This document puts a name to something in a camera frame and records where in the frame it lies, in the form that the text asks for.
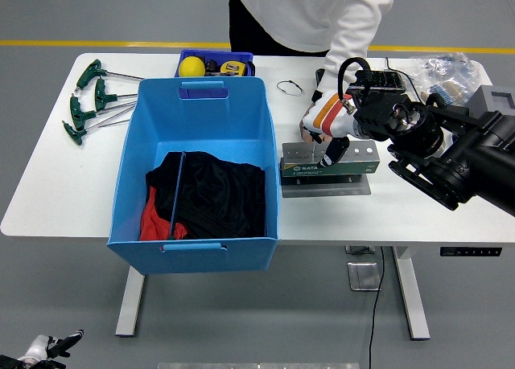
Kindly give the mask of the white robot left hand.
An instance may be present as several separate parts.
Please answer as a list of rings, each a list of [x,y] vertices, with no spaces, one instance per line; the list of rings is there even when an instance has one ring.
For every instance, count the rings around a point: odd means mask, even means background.
[[[77,330],[65,338],[40,334],[29,346],[27,352],[19,358],[19,361],[34,366],[56,357],[68,357],[68,350],[75,346],[83,336],[83,330]]]

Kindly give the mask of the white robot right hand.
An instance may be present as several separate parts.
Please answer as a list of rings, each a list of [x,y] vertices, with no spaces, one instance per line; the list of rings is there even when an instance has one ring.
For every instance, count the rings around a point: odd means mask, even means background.
[[[303,129],[321,143],[329,137],[327,149],[319,161],[321,167],[334,166],[350,146],[349,135],[359,137],[354,113],[357,108],[348,94],[324,93],[302,119]]]

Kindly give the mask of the person's left hand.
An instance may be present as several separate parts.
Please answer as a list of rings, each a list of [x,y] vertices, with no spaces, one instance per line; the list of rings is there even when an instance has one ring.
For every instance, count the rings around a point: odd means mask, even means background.
[[[302,139],[303,142],[307,142],[307,143],[311,143],[311,142],[314,142],[315,140],[313,139],[313,137],[310,135],[310,133],[305,130],[304,128],[304,124],[303,124],[303,118],[310,112],[311,108],[314,106],[315,104],[314,103],[311,103],[311,105],[307,108],[306,112],[304,113],[304,115],[301,117],[301,120],[299,122],[299,132],[300,132],[300,137]]]

